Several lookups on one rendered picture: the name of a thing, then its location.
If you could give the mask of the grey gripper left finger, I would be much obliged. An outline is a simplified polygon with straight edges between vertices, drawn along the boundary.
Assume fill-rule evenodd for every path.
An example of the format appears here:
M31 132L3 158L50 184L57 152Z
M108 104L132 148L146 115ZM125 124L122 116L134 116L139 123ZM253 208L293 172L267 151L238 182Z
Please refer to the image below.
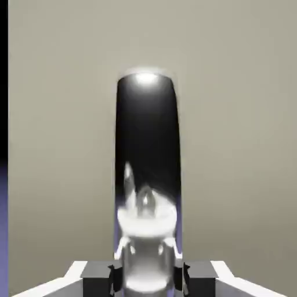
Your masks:
M62 277L11 297L122 297L118 260L75 261Z

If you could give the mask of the beige cabinet door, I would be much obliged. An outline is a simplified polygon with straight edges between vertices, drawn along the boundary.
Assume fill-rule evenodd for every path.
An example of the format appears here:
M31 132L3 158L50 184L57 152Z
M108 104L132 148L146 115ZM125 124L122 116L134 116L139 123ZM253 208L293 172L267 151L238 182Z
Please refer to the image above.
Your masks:
M9 294L112 258L133 67L178 94L184 256L297 297L297 0L9 0Z

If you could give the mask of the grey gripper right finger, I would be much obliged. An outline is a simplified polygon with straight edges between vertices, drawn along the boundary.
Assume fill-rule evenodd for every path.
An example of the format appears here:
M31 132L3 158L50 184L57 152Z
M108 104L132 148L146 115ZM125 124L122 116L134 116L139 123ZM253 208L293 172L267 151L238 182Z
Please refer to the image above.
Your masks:
M177 261L174 284L174 297L287 297L236 277L221 260Z

